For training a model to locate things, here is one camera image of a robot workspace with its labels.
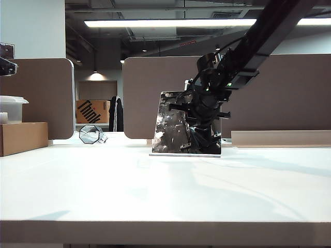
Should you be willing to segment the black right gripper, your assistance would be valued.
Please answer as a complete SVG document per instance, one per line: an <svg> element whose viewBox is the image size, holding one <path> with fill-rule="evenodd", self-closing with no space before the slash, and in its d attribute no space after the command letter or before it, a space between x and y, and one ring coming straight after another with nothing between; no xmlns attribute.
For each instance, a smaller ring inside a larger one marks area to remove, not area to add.
<svg viewBox="0 0 331 248"><path fill-rule="evenodd" d="M218 96L211 95L210 91L190 89L190 93L192 98L189 103L169 104L169 110L188 112L190 129L211 129L215 120L231 118L231 112L220 111L223 101Z"/></svg>

